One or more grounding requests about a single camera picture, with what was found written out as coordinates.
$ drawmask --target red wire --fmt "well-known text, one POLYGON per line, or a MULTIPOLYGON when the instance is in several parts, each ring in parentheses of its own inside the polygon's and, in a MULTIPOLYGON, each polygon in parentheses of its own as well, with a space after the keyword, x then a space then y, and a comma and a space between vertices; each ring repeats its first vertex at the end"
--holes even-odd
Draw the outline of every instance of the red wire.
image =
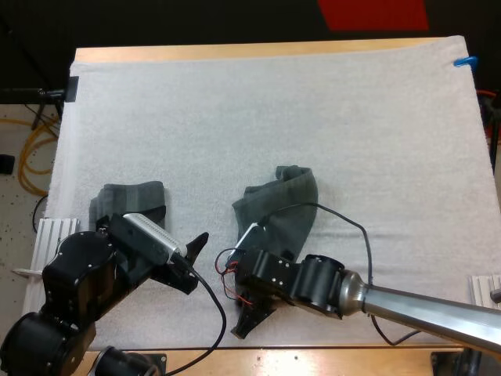
POLYGON ((492 92, 490 90, 482 90, 482 89, 477 90, 477 94, 479 96, 490 96, 491 98, 495 98, 497 96, 497 93, 495 93, 495 92, 492 92))
POLYGON ((238 295, 234 290, 232 290, 231 288, 227 287, 225 284, 223 284, 223 286, 227 290, 227 292, 229 292, 230 294, 234 295, 236 298, 238 298, 239 300, 241 300, 245 304, 248 304, 249 306, 252 306, 252 302, 249 302, 243 296, 238 295))

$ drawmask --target white towel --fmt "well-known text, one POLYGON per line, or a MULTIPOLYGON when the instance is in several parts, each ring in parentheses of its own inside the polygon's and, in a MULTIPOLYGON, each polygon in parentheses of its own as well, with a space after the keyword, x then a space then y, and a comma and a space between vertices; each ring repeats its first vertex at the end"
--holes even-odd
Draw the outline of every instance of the white towel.
MULTIPOLYGON (((375 284, 470 302, 467 276, 500 273, 501 223, 471 71, 452 65, 465 56, 452 37, 379 52, 74 63, 48 214, 85 224, 103 184, 160 180, 167 229, 185 242, 211 235, 195 267, 228 314, 223 346, 382 343, 361 313, 339 321, 295 307, 238 340, 214 257, 236 243, 244 188, 300 165, 319 203, 367 228, 375 284)), ((359 231, 321 211, 300 260, 308 253, 366 278, 359 231)), ((201 286, 185 296, 148 281, 98 322, 93 347, 209 346, 220 325, 201 286)), ((390 338, 408 331, 382 326, 390 338)))

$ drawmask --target black cable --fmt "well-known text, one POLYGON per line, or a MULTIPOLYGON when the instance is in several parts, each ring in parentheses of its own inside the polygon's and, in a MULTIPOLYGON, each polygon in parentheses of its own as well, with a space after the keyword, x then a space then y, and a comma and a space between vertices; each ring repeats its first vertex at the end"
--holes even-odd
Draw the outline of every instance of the black cable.
POLYGON ((33 113, 33 114, 34 114, 34 115, 35 115, 35 116, 36 116, 36 117, 37 117, 37 118, 38 118, 38 119, 39 119, 42 123, 44 123, 44 124, 47 124, 47 123, 45 123, 44 119, 42 119, 42 118, 46 118, 46 119, 47 119, 47 120, 49 120, 49 121, 51 121, 51 120, 52 120, 49 116, 47 116, 47 115, 45 115, 45 114, 39 114, 39 113, 37 113, 37 111, 33 110, 31 107, 29 107, 29 106, 28 106, 27 104, 25 104, 25 103, 23 104, 23 106, 25 106, 25 107, 26 107, 29 111, 31 111, 31 112, 32 112, 32 113, 33 113))
POLYGON ((379 333, 379 335, 382 337, 382 339, 388 343, 390 346, 396 346, 396 345, 400 345, 402 342, 408 340, 409 338, 411 338, 413 335, 416 335, 418 333, 420 333, 420 331, 411 331, 410 333, 404 335, 403 337, 397 339, 395 342, 392 342, 390 340, 390 338, 388 338, 386 336, 385 333, 383 333, 383 331, 381 330, 379 324, 377 323, 376 321, 376 317, 374 315, 370 315, 370 320, 373 322, 373 326, 374 328, 376 329, 377 333, 379 333))
POLYGON ((219 274, 220 276, 222 276, 226 270, 228 270, 228 268, 225 266, 225 270, 220 272, 219 271, 219 268, 218 268, 218 262, 219 262, 219 258, 221 257, 221 255, 227 251, 242 251, 242 252, 245 252, 246 250, 245 249, 242 249, 242 248, 235 248, 235 247, 232 247, 232 248, 225 248, 223 249, 222 251, 220 251, 218 253, 218 255, 216 256, 216 259, 214 261, 214 268, 216 269, 216 273, 219 274))
POLYGON ((59 136, 58 136, 56 133, 54 133, 54 131, 53 131, 53 130, 51 130, 51 128, 50 128, 50 127, 53 127, 53 128, 55 128, 55 129, 57 129, 58 131, 59 131, 59 128, 57 128, 54 124, 50 124, 50 125, 49 125, 49 124, 47 124, 47 123, 44 121, 44 119, 42 119, 42 118, 41 118, 41 116, 45 116, 45 117, 46 117, 46 118, 48 118, 49 120, 52 120, 50 117, 48 117, 48 116, 46 116, 46 115, 44 115, 44 114, 40 115, 38 112, 36 112, 35 110, 33 110, 33 109, 32 109, 31 107, 29 107, 27 104, 24 104, 24 106, 25 106, 28 110, 30 110, 32 113, 34 113, 34 116, 35 116, 35 121, 39 120, 39 121, 41 121, 42 123, 44 123, 45 127, 47 127, 47 130, 48 130, 49 132, 51 132, 51 133, 52 133, 52 135, 53 135, 54 137, 56 137, 57 139, 59 138, 59 136))
POLYGON ((38 207, 40 206, 40 204, 43 202, 43 200, 45 200, 49 195, 46 194, 45 196, 42 196, 40 200, 38 200, 37 204, 34 206, 34 209, 33 209, 33 215, 31 216, 31 225, 33 226, 33 231, 34 233, 37 233, 37 227, 34 223, 34 218, 35 216, 37 215, 37 210, 38 210, 38 207))
POLYGON ((201 360, 203 360, 206 357, 208 357, 214 350, 216 350, 216 348, 219 345, 219 342, 221 342, 221 340, 222 340, 222 338, 223 338, 223 336, 225 335, 225 332, 226 332, 226 315, 225 315, 225 311, 222 308, 221 303, 219 302, 219 300, 216 297, 215 293, 212 291, 211 286, 209 286, 209 284, 205 281, 205 279, 199 273, 197 273, 196 270, 182 256, 179 256, 177 259, 179 261, 181 261, 184 264, 184 266, 186 267, 186 269, 192 275, 194 275, 195 278, 197 278, 198 281, 205 287, 205 289, 207 290, 207 292, 211 296, 212 300, 214 301, 216 307, 218 307, 219 312, 221 313, 222 325, 221 325, 221 331, 219 332, 218 338, 216 339, 216 341, 214 342, 214 344, 209 349, 207 349, 206 352, 204 352, 202 355, 198 356, 197 358, 195 358, 191 362, 185 364, 184 366, 182 366, 180 368, 176 368, 173 371, 167 372, 165 374, 165 376, 172 376, 173 374, 178 374, 179 372, 182 372, 185 369, 190 368, 192 365, 197 364, 201 360))
POLYGON ((489 156, 491 158, 492 171, 496 170, 496 158, 498 155, 498 141, 499 141, 499 122, 494 117, 491 120, 492 124, 492 136, 491 136, 491 146, 489 147, 489 156))
MULTIPOLYGON (((350 224, 352 224, 353 226, 359 228, 361 231, 362 231, 362 235, 363 235, 363 239, 364 241, 366 242, 366 249, 367 249, 367 278, 369 279, 369 286, 373 286, 373 256, 372 256, 372 252, 371 252, 371 249, 370 249, 370 242, 369 242, 369 237, 367 235, 367 231, 366 229, 364 229, 364 227, 360 224, 358 224, 357 222, 355 221, 352 221, 351 219, 349 219, 348 217, 342 215, 341 213, 338 213, 337 211, 334 211, 326 206, 323 206, 321 204, 317 204, 315 202, 303 202, 303 203, 300 203, 300 204, 293 204, 293 205, 289 205, 289 206, 285 206, 283 208, 280 208, 280 209, 277 209, 275 211, 272 211, 271 213, 265 215, 259 222, 258 222, 258 225, 260 226, 265 226, 266 223, 268 223, 270 217, 272 215, 275 215, 277 213, 280 213, 280 212, 283 212, 285 210, 288 210, 288 209, 291 209, 291 208, 297 208, 297 207, 300 207, 300 206, 314 206, 316 208, 320 208, 326 212, 329 212, 331 214, 334 214, 335 216, 343 219, 345 222, 348 222, 350 224)), ((370 315, 370 319, 373 323, 373 326, 374 328, 376 329, 377 333, 382 337, 382 339, 388 343, 390 346, 396 346, 396 345, 399 345, 400 343, 406 341, 407 339, 411 338, 412 336, 420 333, 420 331, 411 331, 410 333, 404 335, 403 337, 399 338, 398 340, 396 340, 395 342, 391 341, 384 333, 383 331, 381 330, 379 324, 377 323, 377 320, 376 320, 376 317, 374 315, 370 315)))
POLYGON ((272 215, 275 215, 275 214, 278 214, 280 212, 283 212, 284 210, 288 210, 288 209, 291 209, 291 208, 297 208, 297 207, 300 207, 300 206, 314 206, 316 208, 322 209, 322 210, 324 210, 326 212, 329 212, 330 214, 334 214, 336 217, 339 217, 339 218, 343 219, 345 222, 350 223, 351 225, 359 228, 360 231, 362 231, 363 240, 366 242, 366 249, 367 249, 367 278, 369 279, 369 284, 372 285, 373 284, 373 254, 372 254, 372 252, 370 250, 370 243, 369 243, 369 237, 367 236, 367 231, 366 231, 366 229, 363 228, 362 225, 359 225, 357 222, 352 221, 351 219, 349 219, 348 217, 345 217, 341 213, 338 213, 337 211, 329 209, 327 206, 323 206, 323 205, 317 204, 315 202, 303 202, 303 203, 300 203, 300 204, 293 204, 293 205, 285 206, 283 208, 280 208, 280 209, 277 209, 275 211, 272 211, 271 213, 265 215, 258 222, 258 225, 259 226, 265 226, 265 224, 269 221, 269 218, 272 215))

